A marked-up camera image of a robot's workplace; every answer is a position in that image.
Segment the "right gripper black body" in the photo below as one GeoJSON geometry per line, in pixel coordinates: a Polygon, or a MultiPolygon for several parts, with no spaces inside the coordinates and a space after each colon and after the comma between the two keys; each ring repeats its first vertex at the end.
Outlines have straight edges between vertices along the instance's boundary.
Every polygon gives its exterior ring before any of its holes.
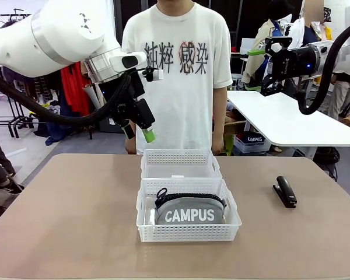
{"type": "Polygon", "coordinates": [[[271,56],[268,74],[273,79],[313,75],[319,67],[319,51],[313,46],[280,50],[271,56]]]}

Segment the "person's left hand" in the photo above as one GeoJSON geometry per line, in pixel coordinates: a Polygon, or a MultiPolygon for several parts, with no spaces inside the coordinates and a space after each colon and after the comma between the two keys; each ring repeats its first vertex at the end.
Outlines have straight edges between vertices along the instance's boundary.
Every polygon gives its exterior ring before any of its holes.
{"type": "Polygon", "coordinates": [[[223,135],[212,135],[212,147],[211,151],[214,155],[220,154],[224,149],[224,138],[223,135]]]}

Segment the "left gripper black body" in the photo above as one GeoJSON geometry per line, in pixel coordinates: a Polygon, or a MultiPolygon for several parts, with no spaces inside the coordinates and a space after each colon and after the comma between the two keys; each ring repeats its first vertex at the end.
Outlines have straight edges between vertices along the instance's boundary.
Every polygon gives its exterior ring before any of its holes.
{"type": "Polygon", "coordinates": [[[126,71],[116,79],[99,84],[106,102],[113,99],[110,113],[119,124],[133,115],[134,103],[145,93],[139,71],[126,71]]]}

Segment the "person's right hand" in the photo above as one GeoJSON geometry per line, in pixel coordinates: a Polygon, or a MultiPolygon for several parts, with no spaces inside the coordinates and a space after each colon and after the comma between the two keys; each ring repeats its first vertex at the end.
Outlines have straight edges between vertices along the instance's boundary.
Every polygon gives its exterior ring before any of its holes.
{"type": "Polygon", "coordinates": [[[137,154],[136,149],[137,148],[136,148],[136,139],[135,138],[125,140],[125,150],[127,151],[127,153],[129,155],[136,155],[137,154]]]}

